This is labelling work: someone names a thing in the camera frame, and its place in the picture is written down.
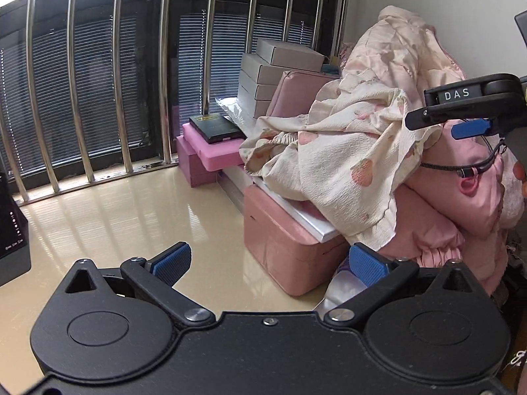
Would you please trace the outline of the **white strawberry print garment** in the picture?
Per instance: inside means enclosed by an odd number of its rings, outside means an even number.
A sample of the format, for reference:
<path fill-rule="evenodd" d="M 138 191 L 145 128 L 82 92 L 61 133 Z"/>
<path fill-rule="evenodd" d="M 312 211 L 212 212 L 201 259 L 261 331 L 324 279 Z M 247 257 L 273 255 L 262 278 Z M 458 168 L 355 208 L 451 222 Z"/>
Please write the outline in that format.
<path fill-rule="evenodd" d="M 309 112 L 259 118 L 240 157 L 249 175 L 311 202 L 350 243 L 380 249 L 396 231 L 395 190 L 441 135 L 438 125 L 408 129 L 405 116 L 423 106 L 425 89 L 461 79 L 433 26 L 387 6 Z"/>

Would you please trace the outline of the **pink puffy jacket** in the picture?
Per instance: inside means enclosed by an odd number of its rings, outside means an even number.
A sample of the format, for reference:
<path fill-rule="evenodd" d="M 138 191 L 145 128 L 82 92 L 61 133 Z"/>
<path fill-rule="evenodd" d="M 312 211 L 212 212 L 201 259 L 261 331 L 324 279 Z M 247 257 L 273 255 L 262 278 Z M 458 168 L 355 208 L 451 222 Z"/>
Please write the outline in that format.
<path fill-rule="evenodd" d="M 395 191 L 396 234 L 380 255 L 408 258 L 422 268 L 440 268 L 460 259 L 492 294 L 507 267 L 507 234 L 524 210 L 522 186 L 513 175 L 516 159 L 498 153 L 489 168 L 460 177 L 454 166 L 475 167 L 497 141 L 456 140 L 451 124 L 423 153 L 423 166 Z"/>

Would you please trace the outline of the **white flat board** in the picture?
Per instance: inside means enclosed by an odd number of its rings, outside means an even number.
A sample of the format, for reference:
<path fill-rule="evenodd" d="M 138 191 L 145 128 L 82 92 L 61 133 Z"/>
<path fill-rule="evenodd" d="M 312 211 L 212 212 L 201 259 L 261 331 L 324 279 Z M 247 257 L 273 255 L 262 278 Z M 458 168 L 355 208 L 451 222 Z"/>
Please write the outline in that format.
<path fill-rule="evenodd" d="M 221 170 L 217 175 L 217 183 L 240 212 L 244 210 L 245 190 L 250 186 L 257 186 L 321 244 L 340 235 L 310 202 L 284 199 L 271 191 L 261 177 L 247 175 L 243 167 Z"/>

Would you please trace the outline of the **light pink storage box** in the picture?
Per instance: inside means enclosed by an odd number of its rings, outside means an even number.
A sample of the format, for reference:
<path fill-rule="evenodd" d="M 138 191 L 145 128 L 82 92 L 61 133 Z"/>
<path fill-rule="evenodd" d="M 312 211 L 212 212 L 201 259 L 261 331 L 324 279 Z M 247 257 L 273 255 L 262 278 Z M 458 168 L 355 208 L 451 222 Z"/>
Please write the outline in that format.
<path fill-rule="evenodd" d="M 255 185 L 244 192 L 244 243 L 268 275 L 293 297 L 330 281 L 349 251 L 341 235 L 319 242 Z"/>

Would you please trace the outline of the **dark pink box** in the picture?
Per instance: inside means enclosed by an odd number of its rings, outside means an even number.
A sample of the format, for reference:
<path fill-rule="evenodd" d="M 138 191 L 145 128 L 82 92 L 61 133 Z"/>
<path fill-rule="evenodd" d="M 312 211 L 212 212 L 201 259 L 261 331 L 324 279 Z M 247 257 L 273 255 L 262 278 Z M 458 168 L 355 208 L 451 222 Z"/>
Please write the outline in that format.
<path fill-rule="evenodd" d="M 176 137 L 179 167 L 192 188 L 209 185 L 216 182 L 217 171 L 208 171 L 192 148 L 183 137 Z"/>

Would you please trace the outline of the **pink cushion bag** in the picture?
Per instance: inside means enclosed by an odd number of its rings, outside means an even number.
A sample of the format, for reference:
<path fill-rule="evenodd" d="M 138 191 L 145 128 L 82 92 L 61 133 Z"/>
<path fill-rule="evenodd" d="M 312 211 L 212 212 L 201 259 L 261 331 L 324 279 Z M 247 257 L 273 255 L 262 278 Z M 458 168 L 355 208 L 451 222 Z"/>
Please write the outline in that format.
<path fill-rule="evenodd" d="M 309 112 L 320 89 L 336 75 L 306 70 L 285 70 L 266 111 L 267 117 L 292 118 Z"/>

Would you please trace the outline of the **black tablet on stand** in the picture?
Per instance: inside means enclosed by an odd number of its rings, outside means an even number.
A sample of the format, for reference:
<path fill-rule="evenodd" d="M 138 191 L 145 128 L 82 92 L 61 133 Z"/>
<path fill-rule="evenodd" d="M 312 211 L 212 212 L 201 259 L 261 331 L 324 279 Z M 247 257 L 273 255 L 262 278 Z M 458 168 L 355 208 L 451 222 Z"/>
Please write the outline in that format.
<path fill-rule="evenodd" d="M 11 196 L 4 171 L 1 171 L 0 209 L 0 285 L 29 272 L 29 222 Z"/>

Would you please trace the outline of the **grey cardboard box top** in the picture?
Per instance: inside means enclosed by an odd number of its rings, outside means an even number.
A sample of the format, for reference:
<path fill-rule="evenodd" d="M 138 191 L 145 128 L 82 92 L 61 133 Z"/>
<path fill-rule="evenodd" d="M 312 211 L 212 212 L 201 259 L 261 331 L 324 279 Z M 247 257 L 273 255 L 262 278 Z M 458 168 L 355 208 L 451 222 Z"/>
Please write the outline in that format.
<path fill-rule="evenodd" d="M 319 72 L 324 56 L 310 47 L 271 39 L 258 39 L 256 54 L 267 63 L 290 69 Z"/>

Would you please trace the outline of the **magenta foam block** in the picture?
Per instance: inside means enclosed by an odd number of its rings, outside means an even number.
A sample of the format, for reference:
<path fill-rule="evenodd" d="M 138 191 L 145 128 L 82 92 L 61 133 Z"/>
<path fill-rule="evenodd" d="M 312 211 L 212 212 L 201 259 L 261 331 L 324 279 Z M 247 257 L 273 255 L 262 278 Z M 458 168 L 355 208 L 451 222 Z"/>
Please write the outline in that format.
<path fill-rule="evenodd" d="M 243 143 L 242 139 L 209 144 L 189 123 L 182 125 L 182 132 L 185 140 L 195 150 L 203 166 L 209 172 L 242 164 L 242 159 L 239 155 L 239 147 Z"/>

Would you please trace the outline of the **black flat box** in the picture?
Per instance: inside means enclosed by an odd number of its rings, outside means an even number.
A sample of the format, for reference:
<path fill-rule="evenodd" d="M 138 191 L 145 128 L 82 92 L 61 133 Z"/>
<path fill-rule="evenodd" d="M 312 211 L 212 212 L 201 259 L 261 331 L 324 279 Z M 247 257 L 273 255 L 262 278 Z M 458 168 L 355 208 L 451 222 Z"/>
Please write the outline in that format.
<path fill-rule="evenodd" d="M 220 113 L 192 116 L 189 118 L 189 123 L 210 145 L 224 141 L 246 139 L 243 131 L 229 118 Z"/>

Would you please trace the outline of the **grey cardboard box stack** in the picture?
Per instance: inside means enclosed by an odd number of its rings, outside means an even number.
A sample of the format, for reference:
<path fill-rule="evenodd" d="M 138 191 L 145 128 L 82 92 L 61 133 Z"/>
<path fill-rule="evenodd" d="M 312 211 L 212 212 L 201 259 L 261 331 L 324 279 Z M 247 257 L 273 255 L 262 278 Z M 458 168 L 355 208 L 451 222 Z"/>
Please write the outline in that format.
<path fill-rule="evenodd" d="M 254 119 L 265 116 L 287 68 L 267 63 L 257 54 L 244 54 L 238 77 L 237 103 Z"/>

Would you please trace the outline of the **metal window railing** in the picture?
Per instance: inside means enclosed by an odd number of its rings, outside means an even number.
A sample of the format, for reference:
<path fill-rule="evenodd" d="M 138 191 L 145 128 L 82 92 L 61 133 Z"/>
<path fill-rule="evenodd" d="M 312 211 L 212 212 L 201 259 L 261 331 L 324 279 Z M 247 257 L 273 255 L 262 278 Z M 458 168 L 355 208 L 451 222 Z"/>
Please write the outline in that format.
<path fill-rule="evenodd" d="M 1 0 L 1 160 L 21 204 L 178 162 L 260 39 L 333 58 L 347 0 Z"/>

